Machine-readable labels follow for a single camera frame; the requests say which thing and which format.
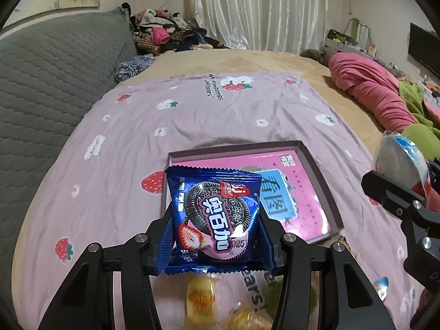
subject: strawberry print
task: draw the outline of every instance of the strawberry print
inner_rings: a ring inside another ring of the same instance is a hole
[[[127,98],[130,98],[131,97],[131,95],[130,94],[124,94],[124,95],[121,95],[118,99],[116,99],[117,101],[123,101],[123,100],[125,100],[125,99],[127,99]]]
[[[165,127],[162,127],[162,128],[157,128],[157,129],[155,130],[155,132],[154,132],[154,135],[155,135],[155,136],[165,136],[166,133],[167,133],[166,128],[165,128]]]
[[[269,125],[269,122],[266,119],[257,119],[255,125],[260,128],[265,128]]]
[[[164,190],[165,171],[156,171],[141,181],[143,190],[152,194],[161,194]]]
[[[403,258],[405,258],[405,250],[399,245],[399,247],[397,247],[397,259],[402,260]]]
[[[164,110],[164,109],[168,109],[168,108],[175,108],[175,107],[177,107],[178,104],[179,104],[178,101],[167,99],[167,100],[160,102],[158,105],[156,105],[156,108],[159,110]]]
[[[221,80],[221,86],[226,90],[252,89],[252,77],[226,77]]]
[[[193,251],[199,249],[206,243],[202,233],[188,225],[179,225],[179,239],[184,249]]]
[[[243,90],[250,89],[252,87],[248,84],[237,84],[236,86],[233,84],[226,84],[225,86],[223,86],[223,88],[226,90]]]
[[[368,197],[368,200],[370,201],[370,204],[372,204],[373,206],[379,206],[379,202],[377,202],[376,200],[373,200],[372,198]]]
[[[335,125],[335,121],[332,117],[330,117],[329,115],[325,115],[325,114],[319,114],[316,116],[315,118],[318,122],[328,125],[328,126],[334,126]]]
[[[73,186],[72,192],[71,192],[72,197],[76,198],[76,196],[78,196],[80,194],[80,190],[81,190],[80,185]]]
[[[69,238],[61,238],[56,242],[55,253],[63,263],[72,259],[73,244],[69,243]]]

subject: blue snack wrapper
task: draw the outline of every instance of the blue snack wrapper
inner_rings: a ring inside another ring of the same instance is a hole
[[[173,237],[167,274],[263,269],[255,246],[261,175],[170,166]]]
[[[382,277],[375,281],[373,284],[375,290],[378,292],[378,295],[382,301],[385,300],[388,294],[389,280],[387,277]]]

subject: candy wrapper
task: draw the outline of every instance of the candy wrapper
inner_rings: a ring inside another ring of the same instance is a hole
[[[428,165],[417,146],[401,134],[384,133],[373,168],[423,196],[429,203],[431,179]]]
[[[186,318],[193,328],[211,328],[216,322],[216,274],[195,274],[186,292]]]
[[[375,290],[378,292],[380,299],[384,301],[388,294],[388,286],[389,286],[388,278],[382,277],[376,280],[373,286],[375,287]]]
[[[186,166],[166,174],[176,243],[167,274],[262,269],[254,247],[261,175]]]
[[[271,330],[272,321],[260,313],[238,305],[231,314],[228,330]]]

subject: yellow candy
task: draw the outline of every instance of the yellow candy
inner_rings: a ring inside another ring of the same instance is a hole
[[[216,321],[214,281],[209,277],[195,277],[186,292],[186,315],[192,326],[206,327]]]
[[[272,323],[263,316],[239,310],[232,315],[228,330],[271,330]]]

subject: pink book cover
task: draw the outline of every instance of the pink book cover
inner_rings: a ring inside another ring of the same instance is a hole
[[[293,150],[252,155],[179,161],[173,165],[231,168],[260,173],[260,201],[268,216],[312,243],[331,233],[331,227],[297,154]]]

